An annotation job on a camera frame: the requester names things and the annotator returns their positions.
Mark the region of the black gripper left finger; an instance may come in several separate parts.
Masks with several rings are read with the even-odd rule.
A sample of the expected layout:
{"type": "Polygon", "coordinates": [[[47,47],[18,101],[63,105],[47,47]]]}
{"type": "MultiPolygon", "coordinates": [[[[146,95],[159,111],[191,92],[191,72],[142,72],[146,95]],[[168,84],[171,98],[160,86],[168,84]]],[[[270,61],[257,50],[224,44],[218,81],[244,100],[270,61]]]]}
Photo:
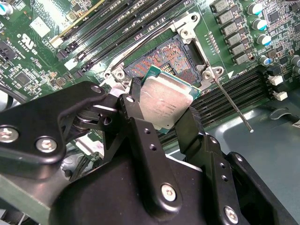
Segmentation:
{"type": "Polygon", "coordinates": [[[142,201],[150,213],[177,213],[182,195],[153,125],[140,109],[142,85],[119,97],[84,81],[0,114],[0,171],[47,179],[60,167],[66,144],[89,130],[104,133],[103,165],[123,155],[134,163],[142,201]]]}

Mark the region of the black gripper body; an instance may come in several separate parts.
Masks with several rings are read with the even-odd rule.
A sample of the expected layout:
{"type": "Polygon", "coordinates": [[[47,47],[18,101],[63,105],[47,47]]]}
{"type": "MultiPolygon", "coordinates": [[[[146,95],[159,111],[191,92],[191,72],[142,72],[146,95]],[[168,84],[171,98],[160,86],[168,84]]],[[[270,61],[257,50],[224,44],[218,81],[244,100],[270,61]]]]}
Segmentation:
{"type": "Polygon", "coordinates": [[[204,188],[204,174],[168,158],[183,195],[171,221],[158,221],[144,208],[129,156],[119,157],[68,185],[55,200],[52,225],[212,225],[215,211],[204,188]]]}

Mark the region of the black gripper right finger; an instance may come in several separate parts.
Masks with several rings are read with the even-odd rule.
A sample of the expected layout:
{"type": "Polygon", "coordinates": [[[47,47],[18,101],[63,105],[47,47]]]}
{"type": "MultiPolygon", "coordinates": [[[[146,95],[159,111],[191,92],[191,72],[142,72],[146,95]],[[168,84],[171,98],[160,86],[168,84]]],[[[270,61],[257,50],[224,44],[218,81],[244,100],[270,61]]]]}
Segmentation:
{"type": "Polygon", "coordinates": [[[209,225],[295,225],[296,220],[249,162],[224,154],[207,133],[200,114],[189,107],[175,124],[185,161],[202,170],[204,217],[209,225]]]}

